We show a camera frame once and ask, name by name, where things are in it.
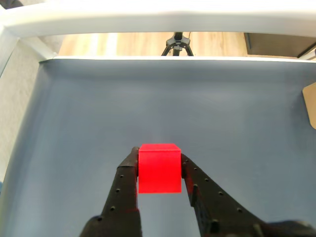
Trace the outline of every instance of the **gray surface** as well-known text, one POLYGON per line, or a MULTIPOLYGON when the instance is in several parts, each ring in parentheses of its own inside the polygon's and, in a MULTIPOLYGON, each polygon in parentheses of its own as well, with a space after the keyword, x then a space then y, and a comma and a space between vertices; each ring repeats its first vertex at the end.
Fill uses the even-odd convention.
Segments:
MULTIPOLYGON (((265 221, 316 226, 316 65, 51 60, 41 64, 0 195, 0 236, 76 237, 133 146, 175 143, 265 221)), ((145 237, 198 236, 186 190, 139 195, 145 237)))

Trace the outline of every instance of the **white frame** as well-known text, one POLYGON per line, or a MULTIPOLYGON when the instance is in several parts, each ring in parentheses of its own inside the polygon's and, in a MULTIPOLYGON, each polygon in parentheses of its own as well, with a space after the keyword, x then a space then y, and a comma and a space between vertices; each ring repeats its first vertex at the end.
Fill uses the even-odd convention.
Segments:
POLYGON ((76 1, 76 4, 41 3, 0 9, 0 73, 19 39, 37 53, 39 60, 56 56, 39 39, 23 39, 27 37, 175 31, 252 32, 316 37, 315 25, 314 0, 162 0, 155 3, 148 0, 96 3, 76 1))

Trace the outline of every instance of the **black tripod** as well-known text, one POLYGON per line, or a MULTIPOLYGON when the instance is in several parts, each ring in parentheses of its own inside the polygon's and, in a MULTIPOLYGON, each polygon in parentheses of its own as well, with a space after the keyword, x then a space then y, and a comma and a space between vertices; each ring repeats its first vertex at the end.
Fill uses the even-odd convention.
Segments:
POLYGON ((171 49, 173 49, 173 56, 179 56, 182 48, 185 48, 188 56, 193 56, 190 48, 190 39, 184 37, 182 32, 175 32, 173 37, 166 41, 166 48, 164 49, 162 56, 167 56, 171 49))

